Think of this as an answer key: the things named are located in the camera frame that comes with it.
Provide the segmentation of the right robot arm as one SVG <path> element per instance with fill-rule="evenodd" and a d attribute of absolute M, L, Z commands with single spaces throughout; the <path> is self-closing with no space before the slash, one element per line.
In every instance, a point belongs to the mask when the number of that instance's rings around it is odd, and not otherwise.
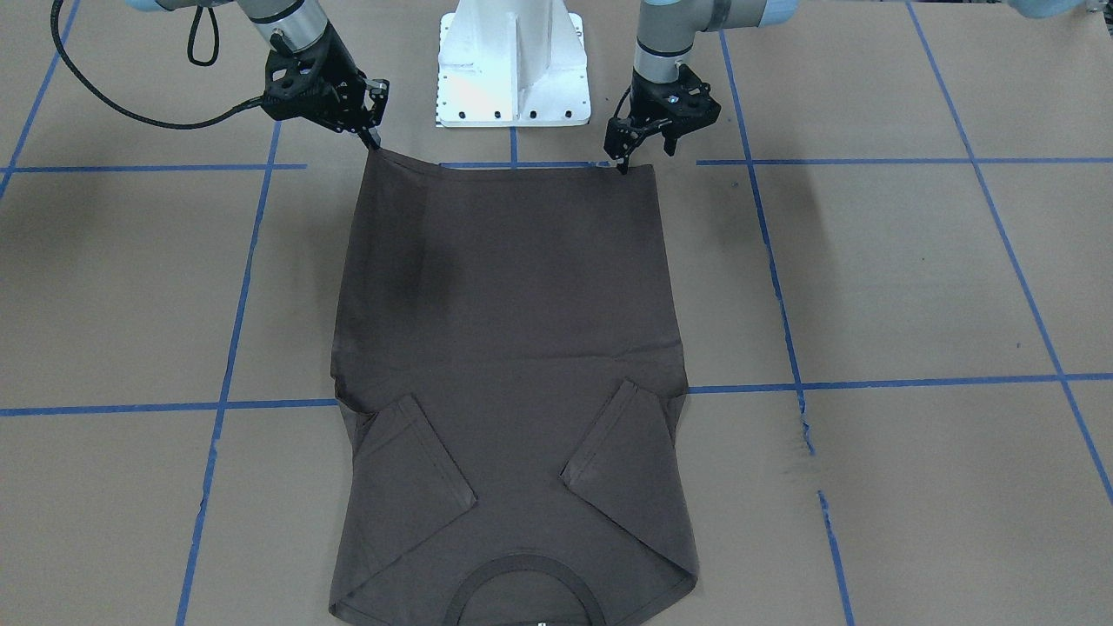
<path fill-rule="evenodd" d="M 162 123 L 127 113 L 164 130 L 201 130 L 247 110 L 274 120 L 305 119 L 334 133 L 349 133 L 367 150 L 380 150 L 378 127 L 390 80 L 370 79 L 318 1 L 239 1 L 270 51 L 263 67 L 263 94 L 201 123 Z"/>

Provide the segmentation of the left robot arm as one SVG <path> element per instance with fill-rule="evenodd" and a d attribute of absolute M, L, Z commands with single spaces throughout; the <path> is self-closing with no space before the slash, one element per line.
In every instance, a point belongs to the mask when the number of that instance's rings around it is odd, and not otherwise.
<path fill-rule="evenodd" d="M 672 156 L 684 135 L 718 120 L 721 104 L 690 67 L 696 35 L 787 23 L 796 8 L 796 1 L 640 3 L 630 84 L 603 140 L 615 169 L 627 174 L 636 148 L 649 137 L 661 136 L 664 155 Z"/>

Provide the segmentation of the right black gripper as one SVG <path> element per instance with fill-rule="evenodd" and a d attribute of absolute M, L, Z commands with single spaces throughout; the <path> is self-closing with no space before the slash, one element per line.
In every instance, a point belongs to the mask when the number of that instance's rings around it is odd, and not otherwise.
<path fill-rule="evenodd" d="M 390 80 L 370 78 L 339 39 L 321 39 L 298 52 L 280 39 L 265 63 L 262 110 L 270 119 L 302 118 L 334 133 L 357 135 L 367 150 L 382 148 Z"/>

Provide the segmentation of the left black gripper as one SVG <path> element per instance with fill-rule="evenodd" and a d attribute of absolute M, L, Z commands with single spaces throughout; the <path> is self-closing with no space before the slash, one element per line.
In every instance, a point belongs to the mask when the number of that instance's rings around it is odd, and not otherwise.
<path fill-rule="evenodd" d="M 648 138 L 661 136 L 664 155 L 673 157 L 681 138 L 710 127 L 720 114 L 710 84 L 689 66 L 679 66 L 678 79 L 670 84 L 653 84 L 633 74 L 607 123 L 604 153 L 615 170 L 627 175 L 636 148 Z"/>

